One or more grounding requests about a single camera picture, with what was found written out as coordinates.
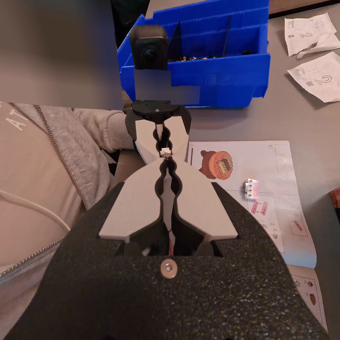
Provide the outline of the pile of loose bricks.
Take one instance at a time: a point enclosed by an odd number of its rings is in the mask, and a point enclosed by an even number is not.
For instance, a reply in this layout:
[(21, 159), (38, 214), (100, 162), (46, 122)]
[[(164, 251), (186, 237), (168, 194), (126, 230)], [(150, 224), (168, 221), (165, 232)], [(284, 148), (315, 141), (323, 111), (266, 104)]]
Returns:
[(195, 56), (180, 56), (173, 59), (168, 59), (168, 63), (172, 62), (186, 62), (186, 61), (195, 61), (195, 60), (207, 60), (207, 59), (214, 59), (214, 58), (223, 58), (223, 57), (237, 57), (237, 56), (248, 56), (248, 55), (254, 55), (255, 53), (252, 53), (250, 50), (244, 50), (241, 54), (223, 54), (223, 55), (216, 55), (216, 54), (209, 54), (208, 56), (201, 56), (201, 57), (195, 57)]

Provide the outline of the white paper bag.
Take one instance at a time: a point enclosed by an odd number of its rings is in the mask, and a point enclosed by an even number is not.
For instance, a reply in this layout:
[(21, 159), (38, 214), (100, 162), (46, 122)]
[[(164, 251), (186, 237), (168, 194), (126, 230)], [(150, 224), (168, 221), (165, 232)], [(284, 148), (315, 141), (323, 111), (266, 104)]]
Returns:
[(284, 35), (288, 56), (301, 59), (310, 53), (340, 48), (337, 30), (326, 12), (311, 18), (285, 18)]
[(300, 64), (288, 74), (324, 103), (340, 101), (340, 57), (335, 52)]

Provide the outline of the blue plastic bin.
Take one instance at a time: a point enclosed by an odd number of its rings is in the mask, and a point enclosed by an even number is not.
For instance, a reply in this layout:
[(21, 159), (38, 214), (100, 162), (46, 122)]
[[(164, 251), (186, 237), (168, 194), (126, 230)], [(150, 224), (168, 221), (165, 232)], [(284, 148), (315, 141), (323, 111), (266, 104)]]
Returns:
[[(209, 54), (254, 55), (168, 63), (171, 79), (161, 80), (159, 100), (187, 107), (247, 107), (268, 88), (269, 1), (202, 1), (140, 15), (138, 25), (160, 25), (169, 39), (168, 59)], [(135, 80), (130, 32), (118, 48), (122, 88), (130, 98), (156, 99)]]

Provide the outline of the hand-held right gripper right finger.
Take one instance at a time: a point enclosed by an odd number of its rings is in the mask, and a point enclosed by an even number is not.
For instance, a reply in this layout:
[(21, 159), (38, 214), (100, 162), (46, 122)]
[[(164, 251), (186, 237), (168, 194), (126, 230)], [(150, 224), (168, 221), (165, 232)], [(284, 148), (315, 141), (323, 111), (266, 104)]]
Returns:
[(171, 176), (175, 193), (172, 232), (176, 241), (210, 242), (238, 236), (212, 182), (204, 174), (184, 160), (172, 158)]

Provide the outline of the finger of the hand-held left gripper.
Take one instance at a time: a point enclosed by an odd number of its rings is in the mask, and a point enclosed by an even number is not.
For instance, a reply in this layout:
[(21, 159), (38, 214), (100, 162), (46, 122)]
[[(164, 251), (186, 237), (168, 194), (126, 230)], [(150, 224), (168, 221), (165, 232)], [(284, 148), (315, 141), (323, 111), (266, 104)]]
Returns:
[(159, 136), (156, 123), (148, 120), (135, 121), (136, 141), (138, 153), (146, 164), (160, 158)]
[(171, 155), (182, 161), (186, 160), (189, 140), (189, 112), (181, 108), (178, 114), (165, 120), (168, 131), (168, 148)]

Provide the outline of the open building instruction booklet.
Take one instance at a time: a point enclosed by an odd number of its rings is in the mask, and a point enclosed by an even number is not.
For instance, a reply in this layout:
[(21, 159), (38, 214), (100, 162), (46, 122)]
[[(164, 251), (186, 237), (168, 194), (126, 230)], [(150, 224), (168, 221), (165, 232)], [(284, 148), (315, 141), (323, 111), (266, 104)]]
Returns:
[[(189, 142), (188, 162), (218, 183), (266, 230), (293, 281), (327, 330), (316, 249), (302, 210), (288, 141)], [(244, 182), (259, 181), (258, 199), (244, 197)]]

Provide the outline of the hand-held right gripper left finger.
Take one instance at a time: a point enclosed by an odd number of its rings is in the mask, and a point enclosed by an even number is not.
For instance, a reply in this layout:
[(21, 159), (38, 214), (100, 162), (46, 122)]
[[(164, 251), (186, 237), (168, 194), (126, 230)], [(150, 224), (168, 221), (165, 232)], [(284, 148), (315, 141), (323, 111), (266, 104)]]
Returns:
[(163, 160), (157, 159), (125, 180), (99, 232), (100, 238), (130, 242), (137, 232), (161, 218), (163, 203), (156, 193), (156, 183), (162, 176), (162, 164)]

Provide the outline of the grey desk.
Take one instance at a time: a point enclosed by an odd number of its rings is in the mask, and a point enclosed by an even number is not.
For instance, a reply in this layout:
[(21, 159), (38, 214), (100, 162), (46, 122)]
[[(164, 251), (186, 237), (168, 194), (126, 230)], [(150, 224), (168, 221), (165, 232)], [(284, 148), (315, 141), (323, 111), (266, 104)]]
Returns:
[(332, 339), (339, 339), (339, 221), (329, 192), (339, 187), (339, 102), (323, 103), (287, 73), (305, 60), (288, 57), (284, 18), (329, 13), (339, 34), (339, 1), (328, 1), (269, 20), (269, 87), (243, 109), (191, 108), (189, 141), (265, 141), (290, 143), (302, 210), (317, 252), (316, 273)]

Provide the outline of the person's left forearm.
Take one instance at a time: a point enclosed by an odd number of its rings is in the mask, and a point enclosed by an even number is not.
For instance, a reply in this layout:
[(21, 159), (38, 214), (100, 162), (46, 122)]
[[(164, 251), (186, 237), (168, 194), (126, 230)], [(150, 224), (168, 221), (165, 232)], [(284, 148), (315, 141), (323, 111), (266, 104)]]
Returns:
[(75, 108), (73, 112), (100, 149), (108, 153), (134, 149), (123, 111)]

